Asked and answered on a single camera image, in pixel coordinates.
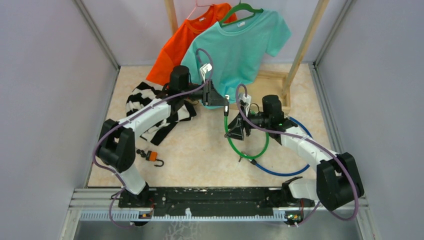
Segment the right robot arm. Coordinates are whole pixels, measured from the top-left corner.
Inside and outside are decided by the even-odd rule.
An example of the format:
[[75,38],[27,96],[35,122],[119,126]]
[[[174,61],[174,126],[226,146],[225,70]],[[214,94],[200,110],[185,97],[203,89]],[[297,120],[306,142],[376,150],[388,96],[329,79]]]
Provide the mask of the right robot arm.
[[225,137],[244,140],[252,129],[264,130],[269,138],[294,151],[316,173],[307,179],[290,173],[290,180],[282,184],[281,199],[287,206],[295,206],[301,199],[319,201],[327,210],[334,211],[355,202],[365,194],[355,158],[348,152],[337,153],[317,143],[302,126],[285,116],[277,95],[262,98],[263,110],[250,111],[251,97],[241,93],[240,111],[228,121],[229,107],[224,108]]

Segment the green cable lock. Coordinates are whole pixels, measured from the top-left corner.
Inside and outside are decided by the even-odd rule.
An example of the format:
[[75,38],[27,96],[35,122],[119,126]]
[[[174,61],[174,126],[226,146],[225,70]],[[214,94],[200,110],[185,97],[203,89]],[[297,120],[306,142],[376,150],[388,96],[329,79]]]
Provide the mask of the green cable lock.
[[[229,124],[229,106],[224,107],[224,131],[226,133],[227,127],[226,124]],[[242,117],[241,113],[239,112],[236,117]],[[239,157],[242,159],[256,159],[261,157],[266,151],[267,147],[269,146],[270,136],[268,133],[264,133],[264,140],[247,140],[247,143],[242,143],[246,139],[245,136],[244,140],[235,140],[235,139],[227,139],[230,147],[239,155]]]

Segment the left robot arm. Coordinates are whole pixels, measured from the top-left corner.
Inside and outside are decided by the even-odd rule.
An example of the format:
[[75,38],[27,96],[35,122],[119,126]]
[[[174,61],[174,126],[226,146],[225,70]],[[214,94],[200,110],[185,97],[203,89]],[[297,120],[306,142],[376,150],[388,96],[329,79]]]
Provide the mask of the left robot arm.
[[228,95],[222,96],[212,82],[213,67],[207,63],[199,69],[200,84],[191,83],[189,68],[178,65],[170,73],[169,83],[158,98],[141,110],[119,121],[106,120],[93,150],[93,159],[99,158],[103,169],[116,174],[130,200],[138,207],[149,203],[149,185],[136,168],[135,140],[155,124],[166,120],[183,106],[185,100],[198,100],[207,107],[225,107]]

